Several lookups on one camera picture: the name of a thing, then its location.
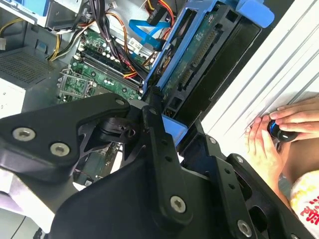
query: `black mounting arm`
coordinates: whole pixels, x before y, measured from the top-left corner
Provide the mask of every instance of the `black mounting arm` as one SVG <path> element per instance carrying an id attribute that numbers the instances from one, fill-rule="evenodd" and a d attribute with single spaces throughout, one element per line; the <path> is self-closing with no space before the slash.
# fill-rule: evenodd
<path id="1" fill-rule="evenodd" d="M 120 170 L 59 201 L 49 238 L 313 238 L 246 161 L 226 158 L 198 121 L 178 147 L 181 167 L 153 91 L 131 105 L 109 93 L 0 120 L 0 177 L 3 169 L 37 189 L 49 182 L 55 195 L 80 157 L 124 144 Z"/>

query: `white computer panel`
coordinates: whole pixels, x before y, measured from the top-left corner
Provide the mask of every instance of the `white computer panel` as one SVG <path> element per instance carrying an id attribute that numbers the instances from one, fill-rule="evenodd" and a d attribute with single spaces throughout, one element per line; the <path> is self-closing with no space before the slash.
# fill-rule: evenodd
<path id="1" fill-rule="evenodd" d="M 319 1 L 295 1 L 202 124 L 225 155 L 245 155 L 256 116 L 318 94 Z"/>

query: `screw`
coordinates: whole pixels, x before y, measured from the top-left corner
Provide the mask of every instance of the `screw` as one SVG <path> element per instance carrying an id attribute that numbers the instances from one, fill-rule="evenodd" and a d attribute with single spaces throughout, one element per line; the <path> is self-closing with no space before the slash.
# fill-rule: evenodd
<path id="1" fill-rule="evenodd" d="M 154 115 L 157 115 L 156 110 L 155 110 L 155 109 L 153 109 L 153 108 L 150 108 L 150 112 L 151 112 L 152 114 L 154 114 Z"/>
<path id="2" fill-rule="evenodd" d="M 237 158 L 237 161 L 238 161 L 238 162 L 240 162 L 240 163 L 243 163 L 243 162 L 244 162 L 244 160 L 243 160 L 241 157 L 237 156 L 236 158 Z"/>
<path id="3" fill-rule="evenodd" d="M 51 145 L 50 151 L 55 156 L 63 157 L 70 153 L 70 148 L 64 143 L 54 143 Z"/>
<path id="4" fill-rule="evenodd" d="M 122 100 L 116 99 L 115 101 L 116 101 L 116 103 L 118 103 L 119 105 L 122 105 L 122 106 L 125 105 L 125 102 L 122 101 Z"/>
<path id="5" fill-rule="evenodd" d="M 170 198 L 170 205 L 178 213 L 184 213 L 186 211 L 186 204 L 179 196 L 172 196 Z"/>
<path id="6" fill-rule="evenodd" d="M 16 128 L 12 132 L 12 136 L 16 140 L 27 142 L 27 141 L 33 140 L 35 138 L 35 132 L 34 132 L 34 130 L 32 130 L 30 128 L 21 127 L 21 128 Z"/>
<path id="7" fill-rule="evenodd" d="M 250 238 L 253 235 L 247 222 L 245 222 L 243 220 L 238 220 L 237 226 L 238 226 L 238 229 L 240 230 L 240 232 L 242 234 L 244 234 L 247 238 Z"/>
<path id="8" fill-rule="evenodd" d="M 215 139 L 213 139 L 213 138 L 209 138 L 209 140 L 210 140 L 210 142 L 211 142 L 211 143 L 213 143 L 213 144 L 215 144 L 215 143 L 216 143 L 216 140 L 215 140 Z"/>

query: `blue plastic bracket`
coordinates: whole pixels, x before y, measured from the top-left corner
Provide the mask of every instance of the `blue plastic bracket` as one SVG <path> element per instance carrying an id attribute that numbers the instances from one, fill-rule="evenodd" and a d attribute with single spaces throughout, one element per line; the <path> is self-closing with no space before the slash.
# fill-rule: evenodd
<path id="1" fill-rule="evenodd" d="M 226 5 L 230 5 L 234 10 L 236 10 L 239 14 L 247 17 L 248 19 L 252 20 L 255 24 L 261 27 L 269 26 L 275 16 L 267 8 L 263 5 L 263 0 L 220 0 L 221 2 L 225 3 Z M 187 49 L 189 43 L 191 42 L 192 38 L 194 37 L 196 31 L 198 30 L 204 16 L 207 12 L 211 12 L 213 7 L 216 5 L 217 0 L 188 0 L 182 11 L 180 12 L 175 25 L 173 26 L 166 44 L 164 45 L 163 49 L 167 49 L 170 46 L 170 42 L 179 26 L 183 16 L 185 15 L 188 9 L 194 9 L 197 11 L 195 18 L 192 20 L 191 26 L 189 27 L 186 35 L 184 36 L 182 43 L 180 44 L 179 48 L 175 52 L 170 64 L 164 71 L 162 77 L 159 79 L 157 86 L 161 89 L 164 88 L 165 84 L 167 83 L 170 75 L 172 74 L 173 70 L 175 69 L 176 65 L 178 64 L 179 60 L 181 59 L 182 55 L 184 54 L 185 50 Z M 146 92 L 148 87 L 148 80 L 154 73 L 156 66 L 160 64 L 162 56 L 165 54 L 163 50 L 159 56 L 157 57 L 154 66 L 150 70 L 147 78 L 145 79 L 145 83 L 143 85 L 143 91 Z"/>
<path id="2" fill-rule="evenodd" d="M 140 29 L 138 27 L 138 26 L 154 27 L 154 26 L 148 24 L 147 21 L 132 19 L 129 22 L 129 26 L 138 36 L 140 36 L 142 38 L 142 40 L 141 40 L 141 44 L 142 45 L 145 44 L 145 43 L 148 43 L 148 44 L 152 45 L 154 48 L 159 48 L 160 45 L 161 45 L 161 42 L 159 42 L 158 40 L 156 40 L 152 36 L 157 31 L 159 31 L 159 30 L 161 30 L 163 28 L 170 27 L 170 24 L 169 24 L 169 22 L 159 22 L 150 33 L 146 33 L 146 32 L 144 32 L 142 29 Z"/>
<path id="3" fill-rule="evenodd" d="M 187 126 L 165 115 L 162 115 L 162 119 L 164 123 L 165 132 L 169 133 L 173 137 L 174 144 L 175 146 L 177 146 L 187 133 Z"/>

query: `fingernail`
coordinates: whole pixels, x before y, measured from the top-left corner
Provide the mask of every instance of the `fingernail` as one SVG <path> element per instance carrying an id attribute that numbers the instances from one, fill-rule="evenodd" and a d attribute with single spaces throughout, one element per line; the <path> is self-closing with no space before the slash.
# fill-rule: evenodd
<path id="1" fill-rule="evenodd" d="M 271 118 L 272 120 L 275 120 L 275 119 L 278 117 L 278 114 L 277 114 L 277 112 L 273 112 L 273 113 L 271 113 L 269 116 L 270 116 L 270 118 Z"/>
<path id="2" fill-rule="evenodd" d="M 276 120 L 276 124 L 281 124 L 281 123 L 283 123 L 283 120 L 282 120 L 282 119 L 277 119 L 277 120 Z"/>
<path id="3" fill-rule="evenodd" d="M 279 126 L 279 128 L 280 128 L 280 129 L 283 129 L 283 130 L 286 130 L 286 129 L 287 129 L 287 126 L 284 125 L 284 124 L 282 124 L 282 125 Z"/>
<path id="4" fill-rule="evenodd" d="M 260 123 L 261 122 L 261 118 L 260 117 L 257 117 L 256 119 L 255 119 L 255 123 Z"/>
<path id="5" fill-rule="evenodd" d="M 269 117 L 268 116 L 264 116 L 263 117 L 263 121 L 268 121 L 269 120 Z"/>

